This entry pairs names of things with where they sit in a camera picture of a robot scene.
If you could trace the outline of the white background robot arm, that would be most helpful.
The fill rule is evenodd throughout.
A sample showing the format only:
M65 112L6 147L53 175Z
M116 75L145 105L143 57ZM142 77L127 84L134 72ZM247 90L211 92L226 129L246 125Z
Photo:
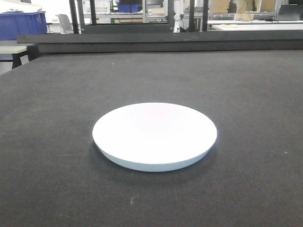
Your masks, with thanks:
M184 17L184 1L174 0L174 33L180 33L180 23Z

